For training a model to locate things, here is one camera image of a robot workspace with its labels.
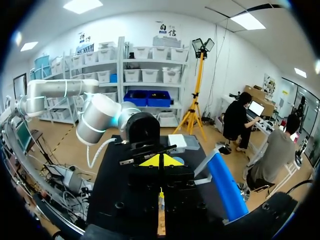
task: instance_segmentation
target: ceiling light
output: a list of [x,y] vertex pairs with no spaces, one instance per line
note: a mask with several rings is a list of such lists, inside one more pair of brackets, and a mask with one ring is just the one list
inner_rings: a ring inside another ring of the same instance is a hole
[[230,18],[232,21],[241,25],[247,30],[266,29],[254,16],[250,13],[244,13]]
[[296,73],[296,74],[304,77],[305,79],[307,78],[307,74],[306,74],[305,71],[302,71],[302,70],[300,70],[300,69],[298,69],[298,68],[294,68],[294,70],[295,70],[295,73]]
[[315,73],[320,74],[320,59],[315,62]]
[[27,42],[27,43],[25,43],[25,44],[23,45],[23,47],[21,48],[20,52],[33,49],[33,48],[35,47],[35,45],[37,45],[37,44],[38,44],[37,41]]
[[99,0],[72,0],[63,6],[64,9],[76,14],[83,14],[91,9],[101,7],[103,4]]
[[21,35],[21,32],[18,31],[18,32],[16,33],[15,39],[14,39],[14,41],[15,41],[15,43],[16,43],[17,46],[20,45],[21,40],[22,40],[22,35]]

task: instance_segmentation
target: computer monitor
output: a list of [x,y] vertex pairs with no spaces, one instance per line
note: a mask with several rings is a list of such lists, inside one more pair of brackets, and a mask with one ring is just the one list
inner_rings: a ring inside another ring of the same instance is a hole
[[249,110],[257,114],[259,117],[261,116],[262,112],[264,111],[265,107],[257,103],[256,101],[252,101],[249,107]]

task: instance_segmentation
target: gray shirt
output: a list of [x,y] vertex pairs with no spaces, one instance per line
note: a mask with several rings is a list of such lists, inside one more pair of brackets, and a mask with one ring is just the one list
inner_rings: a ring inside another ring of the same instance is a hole
[[252,167],[254,181],[264,179],[274,183],[282,166],[295,159],[295,144],[283,131],[274,130],[268,137],[268,147],[263,157]]

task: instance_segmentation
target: black pants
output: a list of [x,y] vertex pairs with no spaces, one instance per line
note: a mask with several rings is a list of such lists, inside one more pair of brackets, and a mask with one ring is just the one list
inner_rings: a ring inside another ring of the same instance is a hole
[[241,142],[239,144],[239,148],[241,148],[241,149],[247,149],[248,148],[251,130],[252,130],[251,127],[248,127],[248,128],[244,127],[242,129],[242,131],[240,133]]

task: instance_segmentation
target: laptop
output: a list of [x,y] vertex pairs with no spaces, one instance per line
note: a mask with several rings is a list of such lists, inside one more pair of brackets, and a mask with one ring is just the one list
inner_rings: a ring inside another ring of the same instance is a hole
[[257,103],[256,101],[252,101],[246,113],[254,119],[255,117],[260,117],[264,109],[264,106]]

